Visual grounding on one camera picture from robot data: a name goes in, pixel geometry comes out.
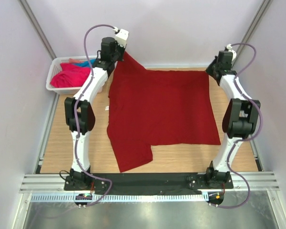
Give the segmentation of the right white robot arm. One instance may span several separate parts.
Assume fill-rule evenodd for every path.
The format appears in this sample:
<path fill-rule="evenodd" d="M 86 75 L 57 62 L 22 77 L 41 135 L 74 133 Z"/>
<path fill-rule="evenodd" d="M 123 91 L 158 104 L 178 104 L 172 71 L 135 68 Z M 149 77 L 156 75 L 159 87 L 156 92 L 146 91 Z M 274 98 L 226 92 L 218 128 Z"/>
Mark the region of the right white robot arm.
<path fill-rule="evenodd" d="M 205 71 L 216 80 L 230 100 L 222 120 L 222 144 L 204 175 L 205 183 L 211 189 L 230 183 L 231 163 L 241 144 L 255 132 L 259 117 L 260 102 L 252 100 L 241 86 L 237 72 L 232 70 L 235 58 L 236 52 L 225 48 L 219 51 Z"/>

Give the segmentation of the dark red t-shirt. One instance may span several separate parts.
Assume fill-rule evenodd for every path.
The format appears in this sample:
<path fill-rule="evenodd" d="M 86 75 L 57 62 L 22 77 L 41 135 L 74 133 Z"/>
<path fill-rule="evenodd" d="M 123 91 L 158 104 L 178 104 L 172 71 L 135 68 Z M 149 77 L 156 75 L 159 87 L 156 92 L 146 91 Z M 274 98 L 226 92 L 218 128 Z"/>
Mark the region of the dark red t-shirt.
<path fill-rule="evenodd" d="M 220 144 L 203 71 L 147 70 L 125 53 L 108 97 L 107 134 L 121 172 L 150 163 L 152 146 Z"/>

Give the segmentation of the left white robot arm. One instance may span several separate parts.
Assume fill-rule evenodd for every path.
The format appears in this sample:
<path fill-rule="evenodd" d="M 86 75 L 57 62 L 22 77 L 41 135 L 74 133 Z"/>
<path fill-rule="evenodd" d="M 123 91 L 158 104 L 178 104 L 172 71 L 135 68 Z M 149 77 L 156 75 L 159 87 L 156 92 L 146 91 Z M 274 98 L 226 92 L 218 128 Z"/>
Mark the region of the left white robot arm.
<path fill-rule="evenodd" d="M 127 39 L 105 37 L 101 42 L 100 55 L 88 62 L 90 73 L 80 90 L 64 101 L 65 119 L 73 141 L 73 163 L 65 179 L 64 189 L 86 191 L 91 187 L 89 140 L 95 125 L 92 102 L 100 88 L 115 69 L 117 61 L 123 60 Z"/>

